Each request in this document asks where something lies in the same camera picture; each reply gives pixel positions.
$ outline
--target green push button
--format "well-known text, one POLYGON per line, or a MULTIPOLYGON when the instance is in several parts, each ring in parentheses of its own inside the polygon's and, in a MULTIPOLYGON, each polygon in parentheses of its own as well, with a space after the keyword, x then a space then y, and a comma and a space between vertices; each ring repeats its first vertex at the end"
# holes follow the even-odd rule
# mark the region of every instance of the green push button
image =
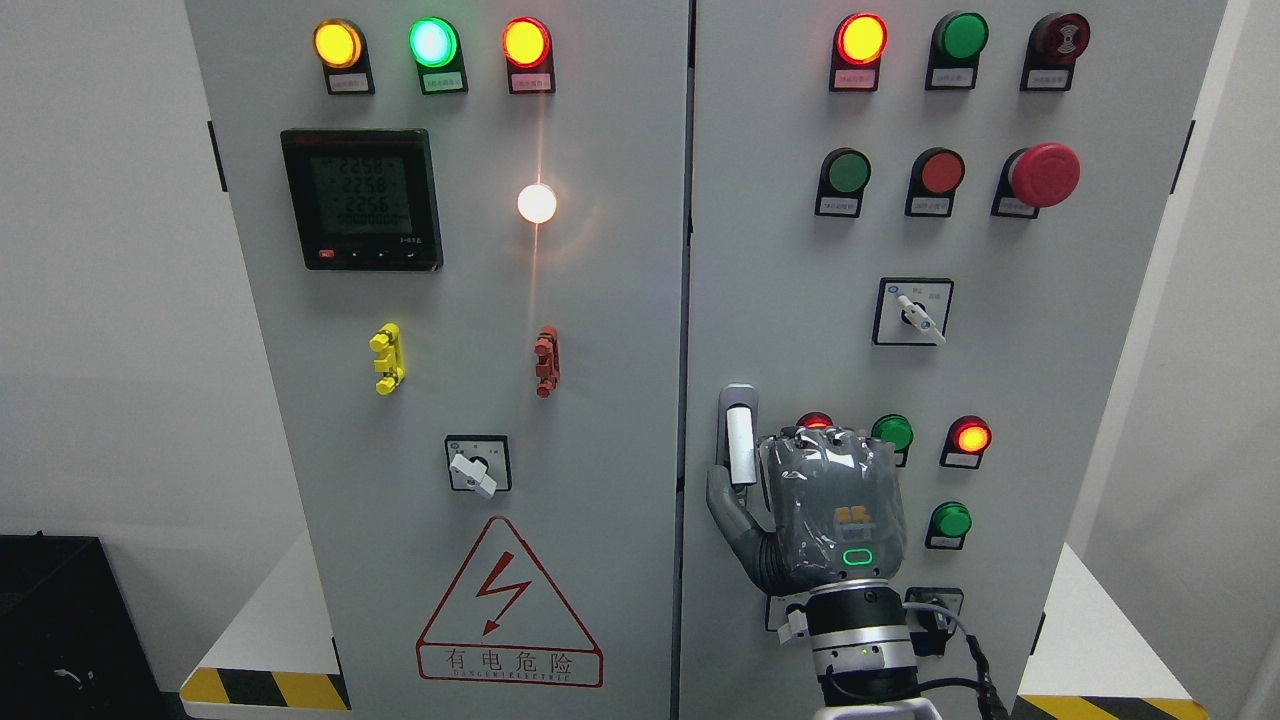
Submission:
POLYGON ((892 442, 893 447, 899 452, 902 452, 908 447, 911 447, 915 432, 911 429, 911 423, 906 421, 906 418, 901 415, 884 415, 872 425, 872 437, 892 442))
POLYGON ((947 502, 933 511, 933 527, 938 534, 948 538, 963 538, 973 529, 969 509, 959 502, 947 502))
POLYGON ((991 31, 978 13, 952 13, 942 18, 938 50, 952 60, 972 60, 987 46, 991 31))
POLYGON ((827 181, 838 192, 858 192, 872 177, 870 163, 861 152, 845 152, 831 163, 827 181))

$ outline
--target lightning bolt symbol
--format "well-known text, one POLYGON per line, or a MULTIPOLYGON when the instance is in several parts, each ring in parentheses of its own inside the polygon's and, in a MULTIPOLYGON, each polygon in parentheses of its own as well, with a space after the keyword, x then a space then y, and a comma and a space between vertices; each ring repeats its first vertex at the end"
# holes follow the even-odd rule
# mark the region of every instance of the lightning bolt symbol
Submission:
POLYGON ((493 587, 493 584, 498 580, 498 575, 500 575, 502 571, 506 570, 507 566, 511 565, 511 561, 515 559, 516 559, 515 555, 509 552, 503 552, 502 557, 498 559, 498 562, 494 564, 493 570, 489 571, 489 577, 485 578, 484 584, 480 585, 479 591, 476 591, 476 597, 485 597, 500 592, 516 591, 511 594, 509 598, 507 598, 507 605, 502 606, 502 610, 498 612, 497 618, 494 618, 493 620, 484 621, 484 634, 486 635, 502 626, 498 624, 498 620, 502 620, 502 616, 506 615, 508 610, 511 610, 512 605, 516 605, 516 601, 520 600, 520 596, 525 594, 525 591, 529 589, 529 585, 534 584, 532 580, 525 580, 522 583, 512 583, 509 585, 503 585, 500 588, 493 587))

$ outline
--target white switch knob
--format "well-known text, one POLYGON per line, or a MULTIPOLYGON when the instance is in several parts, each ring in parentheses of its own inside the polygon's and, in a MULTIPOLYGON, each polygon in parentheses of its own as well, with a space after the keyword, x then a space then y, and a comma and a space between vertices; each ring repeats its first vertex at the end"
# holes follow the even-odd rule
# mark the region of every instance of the white switch knob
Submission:
POLYGON ((938 324, 933 322, 933 318, 920 307, 919 302, 913 301, 905 295, 897 296, 897 304, 902 306, 902 315, 906 318, 908 323, 915 325, 915 329, 920 331, 933 345, 946 345, 947 338, 942 337, 942 331, 938 329, 938 324))
POLYGON ((462 478, 468 488, 485 500, 498 492, 498 482, 489 477, 489 466, 479 460, 467 460, 461 452, 449 461, 449 471, 462 478))

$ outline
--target yellow indicator light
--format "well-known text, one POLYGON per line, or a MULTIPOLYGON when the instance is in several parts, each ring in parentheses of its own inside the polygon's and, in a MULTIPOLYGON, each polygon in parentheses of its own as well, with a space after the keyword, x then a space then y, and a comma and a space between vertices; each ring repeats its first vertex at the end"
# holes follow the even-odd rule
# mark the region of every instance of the yellow indicator light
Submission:
POLYGON ((349 20, 330 18, 316 26, 311 36, 320 61, 334 69, 349 68, 360 61, 365 44, 360 31, 349 20))
POLYGON ((868 65, 879 59, 888 45, 888 28, 879 15, 850 15, 836 33, 836 50, 851 65, 868 65))
POLYGON ((991 445, 991 430, 982 425, 969 425, 956 436, 956 447, 964 452, 982 452, 991 445))
POLYGON ((502 51, 520 68, 532 68, 547 59, 552 36, 547 26, 534 18, 516 18, 502 31, 502 51))

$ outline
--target red indicator light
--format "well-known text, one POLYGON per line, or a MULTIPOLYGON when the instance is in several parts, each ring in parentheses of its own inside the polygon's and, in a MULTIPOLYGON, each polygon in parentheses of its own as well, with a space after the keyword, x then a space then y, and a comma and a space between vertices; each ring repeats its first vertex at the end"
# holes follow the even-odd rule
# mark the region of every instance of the red indicator light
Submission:
POLYGON ((810 430, 820 430, 823 428, 829 428, 836 423, 832 421, 831 415, 827 415, 826 413, 809 413, 796 420, 796 424, 809 428, 810 430))
POLYGON ((879 60, 888 45, 888 26, 872 13, 845 18, 836 31, 836 51, 850 65, 869 65, 879 60))
POLYGON ((920 170, 920 183, 934 195, 946 195, 960 187, 964 179, 964 160, 950 150, 929 158, 920 170))
POLYGON ((951 442, 961 452, 977 455, 991 446, 991 428, 977 419, 963 421, 952 430, 951 442))
POLYGON ((502 51, 517 68, 535 68, 552 51, 547 26, 535 18, 516 18, 502 31, 502 51))

